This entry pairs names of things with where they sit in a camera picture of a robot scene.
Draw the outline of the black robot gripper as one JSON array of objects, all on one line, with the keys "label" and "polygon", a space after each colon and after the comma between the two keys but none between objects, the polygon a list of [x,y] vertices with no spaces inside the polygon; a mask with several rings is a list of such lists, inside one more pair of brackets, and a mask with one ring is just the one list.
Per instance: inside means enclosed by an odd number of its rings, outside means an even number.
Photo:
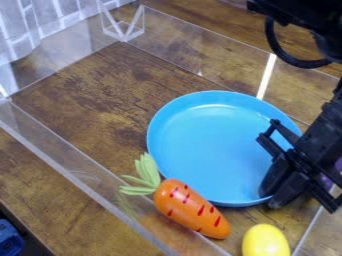
[{"label": "black robot gripper", "polygon": [[325,174],[342,189],[342,178],[325,169],[342,156],[342,99],[323,104],[321,113],[301,136],[279,120],[271,119],[269,127],[256,141],[272,157],[257,190],[260,197],[273,194],[268,207],[280,209],[303,192],[308,192],[324,209],[333,213],[342,206],[342,194],[333,197],[323,189],[319,178]]}]

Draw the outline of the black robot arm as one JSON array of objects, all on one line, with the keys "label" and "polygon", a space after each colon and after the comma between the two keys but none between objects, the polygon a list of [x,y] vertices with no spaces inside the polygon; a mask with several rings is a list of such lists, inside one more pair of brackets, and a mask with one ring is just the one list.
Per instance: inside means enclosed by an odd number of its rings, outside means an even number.
[{"label": "black robot arm", "polygon": [[[342,0],[246,0],[246,9],[265,16],[264,34],[275,55],[289,65],[313,69],[342,64]],[[273,25],[293,24],[309,30],[323,57],[300,60],[280,47]],[[342,78],[331,100],[297,136],[279,120],[256,138],[272,157],[272,164],[259,186],[259,195],[269,198],[277,209],[303,192],[308,192],[328,212],[342,206],[342,195],[333,197],[319,183],[321,176],[342,188]]]}]

